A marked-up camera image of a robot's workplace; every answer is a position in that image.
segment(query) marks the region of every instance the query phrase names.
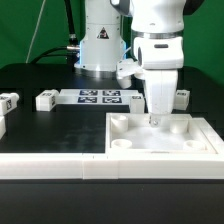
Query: white block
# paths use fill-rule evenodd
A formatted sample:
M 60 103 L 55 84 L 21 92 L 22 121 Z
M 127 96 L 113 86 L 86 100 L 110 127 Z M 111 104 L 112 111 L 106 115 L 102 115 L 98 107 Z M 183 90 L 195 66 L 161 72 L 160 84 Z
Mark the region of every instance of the white block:
M 174 99 L 174 107 L 176 110 L 186 110 L 189 104 L 190 91 L 187 90 L 177 90 Z
M 37 111 L 51 111 L 57 104 L 56 96 L 59 95 L 57 90 L 45 90 L 36 97 Z
M 0 179 L 82 179 L 82 154 L 4 153 Z
M 0 117 L 0 139 L 5 134 L 6 128 L 5 128 L 5 118 Z
M 141 95 L 132 96 L 130 99 L 130 113 L 131 114 L 144 114 L 145 100 Z
M 167 159 L 124 159 L 119 161 L 119 179 L 223 179 L 222 158 L 220 161 L 213 160 L 212 157 L 210 161 L 208 158 L 203 159 L 175 159 L 175 156 L 171 155 L 167 155 Z
M 17 93 L 3 93 L 0 95 L 0 116 L 4 116 L 17 107 L 19 95 Z

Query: black tabletop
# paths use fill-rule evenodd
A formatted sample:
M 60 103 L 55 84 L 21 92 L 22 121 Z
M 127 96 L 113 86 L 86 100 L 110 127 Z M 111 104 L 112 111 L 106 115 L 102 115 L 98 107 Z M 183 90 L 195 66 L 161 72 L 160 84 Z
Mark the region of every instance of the black tabletop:
M 120 89 L 115 78 L 94 79 L 75 74 L 67 65 L 12 64 L 0 70 L 0 93 L 17 92 L 16 110 L 6 115 L 7 133 L 1 153 L 104 153 L 107 112 L 129 112 L 128 106 L 57 105 L 37 112 L 35 97 L 46 89 Z M 131 89 L 143 92 L 140 80 Z M 195 68 L 179 71 L 178 89 L 191 91 L 187 111 L 204 117 L 224 137 L 224 87 Z

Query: green screen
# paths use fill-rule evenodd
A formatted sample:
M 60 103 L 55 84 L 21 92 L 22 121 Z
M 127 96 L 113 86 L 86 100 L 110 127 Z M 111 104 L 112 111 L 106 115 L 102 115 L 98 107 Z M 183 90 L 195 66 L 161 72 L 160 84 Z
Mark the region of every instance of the green screen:
M 0 67 L 25 63 L 42 0 L 1 0 Z M 77 37 L 84 36 L 84 0 L 71 0 Z M 202 70 L 224 85 L 224 1 L 205 0 L 192 16 L 186 16 L 185 65 Z M 30 60 L 53 47 L 68 44 L 68 25 L 63 0 L 47 0 Z M 130 41 L 130 20 L 125 19 L 124 39 Z M 66 59 L 42 59 L 43 63 L 66 63 Z

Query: robot logo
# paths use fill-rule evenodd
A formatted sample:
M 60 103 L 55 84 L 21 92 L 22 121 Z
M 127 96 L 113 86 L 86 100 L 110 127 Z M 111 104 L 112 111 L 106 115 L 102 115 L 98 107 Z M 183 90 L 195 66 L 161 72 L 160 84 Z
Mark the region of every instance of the robot logo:
M 103 27 L 103 29 L 100 31 L 99 35 L 97 36 L 98 39 L 109 39 L 109 36 L 107 34 L 107 31 Z

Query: small white block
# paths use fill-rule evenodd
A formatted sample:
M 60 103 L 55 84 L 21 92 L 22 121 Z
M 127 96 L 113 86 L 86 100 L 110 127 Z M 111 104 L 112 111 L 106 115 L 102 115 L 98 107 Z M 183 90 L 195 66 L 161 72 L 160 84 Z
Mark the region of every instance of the small white block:
M 5 128 L 5 118 L 0 117 L 0 139 L 5 134 L 6 128 Z
M 131 96 L 130 99 L 130 113 L 131 114 L 144 114 L 145 100 L 141 95 Z
M 177 90 L 174 99 L 173 109 L 176 110 L 186 110 L 189 104 L 190 91 L 187 90 Z
M 37 111 L 51 111 L 57 104 L 56 97 L 59 95 L 57 90 L 45 90 L 36 97 Z
M 4 116 L 17 107 L 19 95 L 17 93 L 3 93 L 0 95 L 0 116 Z

